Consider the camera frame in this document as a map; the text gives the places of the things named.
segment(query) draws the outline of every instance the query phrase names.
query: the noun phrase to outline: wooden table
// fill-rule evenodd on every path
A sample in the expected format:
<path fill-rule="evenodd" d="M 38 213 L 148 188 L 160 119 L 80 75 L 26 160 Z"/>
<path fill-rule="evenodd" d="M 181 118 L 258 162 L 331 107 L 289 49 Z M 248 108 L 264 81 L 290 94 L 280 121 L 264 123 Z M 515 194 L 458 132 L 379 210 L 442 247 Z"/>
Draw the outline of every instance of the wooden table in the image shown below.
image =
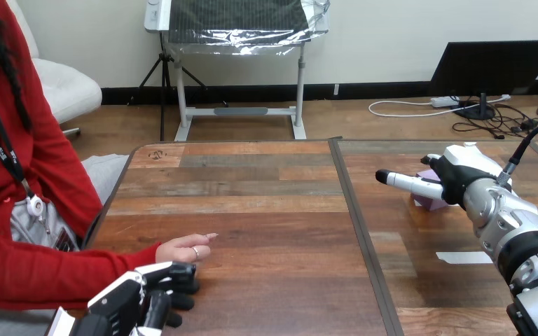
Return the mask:
<path fill-rule="evenodd" d="M 219 233 L 167 335 L 385 334 L 328 141 L 141 147 L 108 205 L 95 248 Z"/>
<path fill-rule="evenodd" d="M 492 265 L 463 210 L 427 212 L 374 171 L 412 174 L 447 142 L 164 143 L 138 148 L 92 247 L 129 253 L 218 232 L 201 291 L 168 335 L 514 335 Z M 480 142 L 505 162 L 517 143 Z M 538 206 L 538 154 L 513 175 Z"/>

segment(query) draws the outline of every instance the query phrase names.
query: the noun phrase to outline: robotic hand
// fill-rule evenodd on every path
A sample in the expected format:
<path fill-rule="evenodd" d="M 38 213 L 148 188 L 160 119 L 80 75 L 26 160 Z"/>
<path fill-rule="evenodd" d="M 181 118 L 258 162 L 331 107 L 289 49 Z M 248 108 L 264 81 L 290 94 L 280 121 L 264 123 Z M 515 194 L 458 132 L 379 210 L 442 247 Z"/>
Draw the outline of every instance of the robotic hand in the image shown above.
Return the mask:
<path fill-rule="evenodd" d="M 159 336 L 164 325 L 178 327 L 171 308 L 191 309 L 185 294 L 199 289 L 196 267 L 162 262 L 124 273 L 88 302 L 88 313 L 76 320 L 59 308 L 45 336 Z"/>
<path fill-rule="evenodd" d="M 523 143 L 504 169 L 475 143 L 465 143 L 447 147 L 442 156 L 422 158 L 440 181 L 388 170 L 377 171 L 376 179 L 416 195 L 459 204 L 466 211 L 481 248 L 510 288 L 513 304 L 506 312 L 519 335 L 529 336 L 538 335 L 538 210 L 512 191 L 510 178 L 528 146 Z"/>

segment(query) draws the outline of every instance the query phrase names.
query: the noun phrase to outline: white stand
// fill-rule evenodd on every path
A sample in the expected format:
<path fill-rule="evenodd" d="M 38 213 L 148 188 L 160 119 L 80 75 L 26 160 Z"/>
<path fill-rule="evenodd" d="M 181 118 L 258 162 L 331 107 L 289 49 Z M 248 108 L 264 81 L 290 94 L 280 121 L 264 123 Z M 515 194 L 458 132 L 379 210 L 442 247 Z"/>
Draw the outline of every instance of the white stand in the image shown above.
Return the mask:
<path fill-rule="evenodd" d="M 191 122 L 195 116 L 290 116 L 291 126 L 294 131 L 294 139 L 306 139 L 306 131 L 304 130 L 304 122 L 302 121 L 302 103 L 304 96 L 304 43 L 300 46 L 300 59 L 298 60 L 298 92 L 296 95 L 296 106 L 289 108 L 192 108 L 186 107 L 184 97 L 184 81 L 182 75 L 182 62 L 177 55 L 174 60 L 174 68 L 177 73 L 177 89 L 178 102 L 180 109 L 180 126 L 178 127 L 175 141 L 186 141 L 188 131 L 191 128 Z"/>

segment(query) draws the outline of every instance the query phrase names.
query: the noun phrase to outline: white wall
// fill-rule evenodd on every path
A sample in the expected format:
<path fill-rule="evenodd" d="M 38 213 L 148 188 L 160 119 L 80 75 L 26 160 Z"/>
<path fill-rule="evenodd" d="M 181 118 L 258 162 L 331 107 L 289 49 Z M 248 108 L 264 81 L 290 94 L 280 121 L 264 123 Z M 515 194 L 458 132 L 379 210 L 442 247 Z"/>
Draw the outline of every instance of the white wall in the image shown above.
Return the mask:
<path fill-rule="evenodd" d="M 103 88 L 138 86 L 158 57 L 146 0 L 18 1 L 41 58 Z M 331 31 L 308 44 L 307 83 L 428 81 L 449 41 L 538 39 L 538 0 L 331 0 L 329 12 Z M 296 58 L 190 55 L 184 65 L 207 85 L 292 84 Z M 148 85 L 160 81 L 158 70 Z"/>

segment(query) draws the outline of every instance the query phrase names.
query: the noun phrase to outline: ring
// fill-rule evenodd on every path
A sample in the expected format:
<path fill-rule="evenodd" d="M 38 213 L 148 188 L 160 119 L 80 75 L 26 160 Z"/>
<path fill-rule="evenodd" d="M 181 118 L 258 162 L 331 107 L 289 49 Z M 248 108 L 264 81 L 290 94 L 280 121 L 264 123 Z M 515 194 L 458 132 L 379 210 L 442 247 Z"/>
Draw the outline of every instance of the ring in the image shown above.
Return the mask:
<path fill-rule="evenodd" d="M 195 260 L 199 259 L 199 251 L 197 251 L 196 247 L 191 247 L 193 249 L 193 251 L 195 251 L 195 254 L 197 255 L 197 257 L 195 258 Z"/>

